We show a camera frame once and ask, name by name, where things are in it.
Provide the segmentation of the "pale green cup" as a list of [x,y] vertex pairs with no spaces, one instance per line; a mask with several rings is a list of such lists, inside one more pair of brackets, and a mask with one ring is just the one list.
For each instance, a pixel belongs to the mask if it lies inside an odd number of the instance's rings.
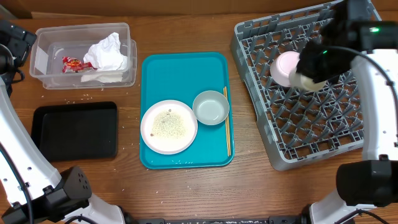
[[319,91],[326,84],[326,81],[314,83],[313,79],[306,77],[301,73],[297,73],[296,69],[289,73],[289,82],[291,87],[296,87],[305,91]]

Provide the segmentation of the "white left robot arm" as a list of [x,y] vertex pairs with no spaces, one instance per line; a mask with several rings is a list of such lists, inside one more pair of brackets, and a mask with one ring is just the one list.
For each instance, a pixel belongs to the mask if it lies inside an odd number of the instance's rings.
[[37,36],[1,21],[1,183],[10,207],[4,223],[134,223],[130,214],[92,193],[78,167],[63,172],[38,150],[15,112],[10,95],[22,79],[24,65]]

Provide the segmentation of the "pink bowl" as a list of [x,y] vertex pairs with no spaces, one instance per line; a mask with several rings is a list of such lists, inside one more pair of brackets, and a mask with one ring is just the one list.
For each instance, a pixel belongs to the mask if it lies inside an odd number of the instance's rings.
[[278,85],[290,87],[289,74],[297,66],[299,55],[298,52],[287,51],[272,62],[270,75]]

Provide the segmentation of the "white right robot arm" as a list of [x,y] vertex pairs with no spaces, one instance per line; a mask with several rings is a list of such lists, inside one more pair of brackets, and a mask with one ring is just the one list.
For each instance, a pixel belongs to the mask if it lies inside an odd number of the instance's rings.
[[339,166],[336,189],[308,208],[306,223],[346,223],[354,216],[397,202],[397,23],[374,21],[367,1],[334,8],[289,75],[294,87],[319,90],[350,71],[357,80],[363,114],[363,158]]

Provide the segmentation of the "grey dishwasher rack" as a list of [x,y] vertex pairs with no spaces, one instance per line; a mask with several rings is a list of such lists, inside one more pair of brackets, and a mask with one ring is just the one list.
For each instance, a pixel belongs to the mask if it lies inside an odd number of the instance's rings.
[[279,85],[271,64],[299,53],[333,17],[334,2],[236,24],[230,49],[252,99],[269,161],[283,171],[363,146],[363,115],[355,76],[340,75],[316,92]]

